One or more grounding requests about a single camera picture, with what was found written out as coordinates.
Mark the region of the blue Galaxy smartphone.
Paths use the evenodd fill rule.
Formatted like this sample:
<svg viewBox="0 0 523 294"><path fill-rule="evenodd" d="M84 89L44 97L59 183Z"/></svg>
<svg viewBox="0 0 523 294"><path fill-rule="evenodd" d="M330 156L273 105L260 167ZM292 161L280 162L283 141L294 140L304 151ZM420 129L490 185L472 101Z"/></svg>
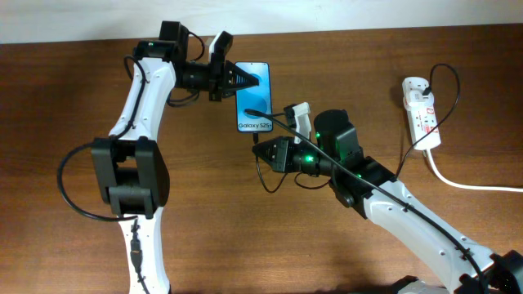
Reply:
<svg viewBox="0 0 523 294"><path fill-rule="evenodd" d="M245 112L246 109L253 109L264 114L272 114L269 64L266 62L236 62L235 64L259 82L255 87L236 92L237 130L242 133L272 131L272 121Z"/></svg>

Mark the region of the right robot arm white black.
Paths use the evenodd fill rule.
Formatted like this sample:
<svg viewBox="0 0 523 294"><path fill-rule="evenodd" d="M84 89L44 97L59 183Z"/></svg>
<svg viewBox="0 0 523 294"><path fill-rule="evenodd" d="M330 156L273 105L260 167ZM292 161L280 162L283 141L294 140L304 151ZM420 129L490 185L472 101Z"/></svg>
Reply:
<svg viewBox="0 0 523 294"><path fill-rule="evenodd" d="M314 120L315 142L297 124L253 146L273 172L327 176L338 201L355 209L399 239L441 281L448 293L520 293L522 256L500 256L462 234L413 196L405 184L375 159L365 156L344 110L331 109Z"/></svg>

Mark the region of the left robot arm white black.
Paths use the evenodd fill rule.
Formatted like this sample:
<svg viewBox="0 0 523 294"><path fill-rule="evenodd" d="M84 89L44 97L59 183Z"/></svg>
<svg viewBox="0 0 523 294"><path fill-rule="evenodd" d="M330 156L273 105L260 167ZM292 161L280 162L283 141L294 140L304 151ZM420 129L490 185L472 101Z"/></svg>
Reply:
<svg viewBox="0 0 523 294"><path fill-rule="evenodd" d="M91 147L102 200L123 233L131 293L172 290L161 234L170 176L157 143L163 111L175 105L172 90L206 91L211 101L220 101L259 83L226 59L230 33L211 41L206 64L188 60L189 36L184 25L165 20L157 39L137 43L129 56L134 71L123 111L108 137Z"/></svg>

